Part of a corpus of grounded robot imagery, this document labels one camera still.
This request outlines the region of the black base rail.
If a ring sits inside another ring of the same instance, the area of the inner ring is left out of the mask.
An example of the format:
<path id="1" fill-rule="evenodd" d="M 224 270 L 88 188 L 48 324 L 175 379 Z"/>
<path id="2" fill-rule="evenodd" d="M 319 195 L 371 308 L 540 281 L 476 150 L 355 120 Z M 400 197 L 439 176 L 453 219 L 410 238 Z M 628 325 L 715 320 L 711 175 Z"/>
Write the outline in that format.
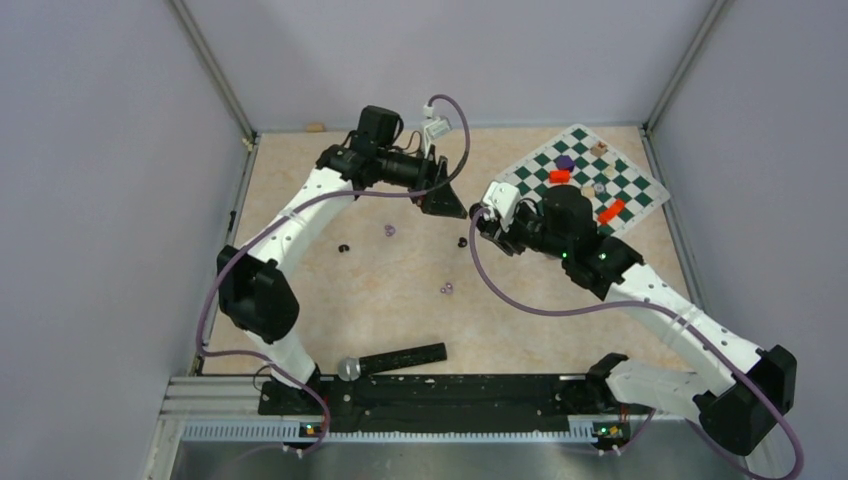
<path id="1" fill-rule="evenodd" d="M 264 416 L 331 415 L 333 433 L 505 434 L 565 432 L 576 415 L 603 411 L 583 377 L 557 374 L 323 376 L 319 395 L 265 382 Z"/>

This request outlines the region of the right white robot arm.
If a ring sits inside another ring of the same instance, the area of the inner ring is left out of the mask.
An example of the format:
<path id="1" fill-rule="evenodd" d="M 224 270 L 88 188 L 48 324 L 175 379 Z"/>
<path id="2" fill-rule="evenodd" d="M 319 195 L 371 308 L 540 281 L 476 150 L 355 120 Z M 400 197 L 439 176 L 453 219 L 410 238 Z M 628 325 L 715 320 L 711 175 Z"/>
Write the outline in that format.
<path id="1" fill-rule="evenodd" d="M 573 186 L 538 202 L 510 184 L 490 184 L 471 209 L 471 241 L 485 239 L 509 256 L 533 251 L 556 258 L 566 276 L 596 296 L 597 309 L 619 309 L 688 365 L 685 372 L 610 354 L 586 385 L 589 404 L 612 412 L 638 404 L 698 425 L 724 450 L 751 454 L 786 426 L 798 362 L 785 347 L 738 336 L 679 294 L 623 240 L 601 230 L 590 200 Z"/>

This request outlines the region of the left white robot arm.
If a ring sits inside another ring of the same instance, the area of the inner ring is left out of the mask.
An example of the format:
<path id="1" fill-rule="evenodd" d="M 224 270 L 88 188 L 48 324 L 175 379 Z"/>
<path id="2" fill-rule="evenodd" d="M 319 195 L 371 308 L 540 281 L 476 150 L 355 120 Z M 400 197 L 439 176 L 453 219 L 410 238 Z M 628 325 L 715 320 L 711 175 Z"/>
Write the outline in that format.
<path id="1" fill-rule="evenodd" d="M 289 284 L 311 243 L 344 209 L 362 196 L 375 196 L 380 183 L 402 188 L 422 213 L 464 219 L 467 211 L 451 187 L 467 162 L 465 149 L 454 170 L 436 152 L 435 141 L 451 130 L 431 104 L 423 108 L 420 145 L 412 153 L 397 146 L 403 130 L 398 113 L 369 105 L 356 129 L 323 150 L 304 185 L 272 222 L 242 247 L 219 253 L 220 311 L 254 342 L 273 378 L 284 385 L 283 401 L 297 413 L 319 404 L 318 373 L 295 332 L 300 304 Z"/>

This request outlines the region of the purple block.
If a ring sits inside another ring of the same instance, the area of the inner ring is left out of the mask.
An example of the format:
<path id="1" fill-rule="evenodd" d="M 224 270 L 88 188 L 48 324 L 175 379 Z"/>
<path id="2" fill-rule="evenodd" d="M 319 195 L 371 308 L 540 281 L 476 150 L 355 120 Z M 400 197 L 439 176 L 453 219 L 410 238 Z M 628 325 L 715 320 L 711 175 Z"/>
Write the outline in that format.
<path id="1" fill-rule="evenodd" d="M 558 170 L 573 171 L 576 164 L 574 159 L 569 155 L 561 155 L 554 160 L 555 167 Z"/>

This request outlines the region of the red block upper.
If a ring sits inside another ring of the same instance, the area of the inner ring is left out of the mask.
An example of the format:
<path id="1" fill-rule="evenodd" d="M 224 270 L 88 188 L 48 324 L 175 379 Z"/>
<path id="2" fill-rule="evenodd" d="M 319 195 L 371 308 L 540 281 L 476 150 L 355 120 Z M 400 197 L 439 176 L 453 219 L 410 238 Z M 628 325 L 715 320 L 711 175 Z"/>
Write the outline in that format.
<path id="1" fill-rule="evenodd" d="M 567 184 L 571 180 L 571 172 L 568 170 L 555 170 L 551 171 L 548 176 L 548 181 L 551 184 L 559 185 L 559 184 Z"/>

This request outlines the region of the small wooden cube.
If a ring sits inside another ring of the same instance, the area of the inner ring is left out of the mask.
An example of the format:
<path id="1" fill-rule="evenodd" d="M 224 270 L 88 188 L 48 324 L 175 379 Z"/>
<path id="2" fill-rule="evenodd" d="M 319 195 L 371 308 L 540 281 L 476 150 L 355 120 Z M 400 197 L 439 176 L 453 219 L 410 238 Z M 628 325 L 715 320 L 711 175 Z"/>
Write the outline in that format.
<path id="1" fill-rule="evenodd" d="M 604 142 L 601 142 L 601 141 L 594 144 L 590 149 L 591 154 L 596 156 L 596 157 L 602 157 L 604 154 L 607 153 L 607 151 L 608 151 L 608 145 Z"/>

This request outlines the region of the cork stopper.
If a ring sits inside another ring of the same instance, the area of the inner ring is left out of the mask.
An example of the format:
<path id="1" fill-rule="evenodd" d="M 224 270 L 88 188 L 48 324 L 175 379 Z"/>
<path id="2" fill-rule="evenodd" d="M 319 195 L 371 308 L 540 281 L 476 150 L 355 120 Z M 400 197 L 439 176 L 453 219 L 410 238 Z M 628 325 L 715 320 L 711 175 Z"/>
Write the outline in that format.
<path id="1" fill-rule="evenodd" d="M 305 126 L 305 131 L 309 133 L 321 133 L 326 131 L 323 123 L 310 123 Z"/>

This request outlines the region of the green white chessboard mat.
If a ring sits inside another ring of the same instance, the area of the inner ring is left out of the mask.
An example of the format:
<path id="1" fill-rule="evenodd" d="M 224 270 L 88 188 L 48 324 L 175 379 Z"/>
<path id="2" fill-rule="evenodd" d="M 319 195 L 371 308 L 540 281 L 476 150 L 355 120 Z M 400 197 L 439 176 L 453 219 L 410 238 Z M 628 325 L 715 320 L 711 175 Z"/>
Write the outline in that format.
<path id="1" fill-rule="evenodd" d="M 608 145 L 608 151 L 602 157 L 596 157 L 590 152 L 591 147 L 599 141 Z M 548 176 L 551 171 L 557 170 L 554 160 L 561 155 L 571 156 L 576 164 L 571 171 L 570 185 L 580 191 L 583 187 L 593 187 L 595 183 L 606 186 L 605 193 L 595 193 L 593 198 L 588 198 L 595 219 L 616 199 L 626 202 L 625 208 L 616 218 L 607 225 L 600 225 L 599 230 L 602 232 L 621 236 L 670 199 L 667 189 L 651 173 L 581 124 L 566 128 L 507 167 L 495 180 L 515 185 L 522 197 L 539 203 L 542 195 L 555 186 L 548 181 Z M 614 166 L 617 171 L 614 178 L 604 175 L 604 170 L 610 166 Z"/>

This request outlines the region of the red block lower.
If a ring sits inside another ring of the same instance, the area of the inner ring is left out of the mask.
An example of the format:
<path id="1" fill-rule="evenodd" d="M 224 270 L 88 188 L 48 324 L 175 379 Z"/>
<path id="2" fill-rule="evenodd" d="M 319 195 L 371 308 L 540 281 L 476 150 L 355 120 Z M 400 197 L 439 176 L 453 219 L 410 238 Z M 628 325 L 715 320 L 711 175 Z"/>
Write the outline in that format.
<path id="1" fill-rule="evenodd" d="M 597 221 L 601 225 L 607 225 L 611 220 L 616 218 L 625 208 L 626 202 L 621 199 L 616 199 L 609 207 L 598 214 Z"/>

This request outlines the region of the black microphone silver head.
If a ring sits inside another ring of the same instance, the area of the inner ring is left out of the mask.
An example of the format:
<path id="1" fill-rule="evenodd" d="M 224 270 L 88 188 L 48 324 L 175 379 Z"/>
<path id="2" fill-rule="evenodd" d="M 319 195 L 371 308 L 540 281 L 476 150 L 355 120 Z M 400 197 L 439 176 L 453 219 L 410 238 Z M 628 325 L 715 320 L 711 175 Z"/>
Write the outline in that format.
<path id="1" fill-rule="evenodd" d="M 361 357 L 346 357 L 338 363 L 337 375 L 342 381 L 355 381 L 363 376 L 401 370 L 447 360 L 443 342 L 395 350 Z"/>

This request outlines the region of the red block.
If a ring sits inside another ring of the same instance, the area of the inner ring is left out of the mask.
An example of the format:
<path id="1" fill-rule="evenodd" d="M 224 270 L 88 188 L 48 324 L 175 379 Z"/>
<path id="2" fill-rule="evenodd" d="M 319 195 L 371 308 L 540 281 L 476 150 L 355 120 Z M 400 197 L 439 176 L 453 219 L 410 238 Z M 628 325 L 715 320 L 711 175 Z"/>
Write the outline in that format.
<path id="1" fill-rule="evenodd" d="M 551 184 L 559 185 L 559 184 L 567 184 L 571 180 L 571 172 L 568 170 L 555 170 L 551 171 L 548 176 L 548 181 Z"/>
<path id="2" fill-rule="evenodd" d="M 607 225 L 611 220 L 616 218 L 625 208 L 626 202 L 621 199 L 616 199 L 609 207 L 598 214 L 597 221 L 601 225 Z"/>

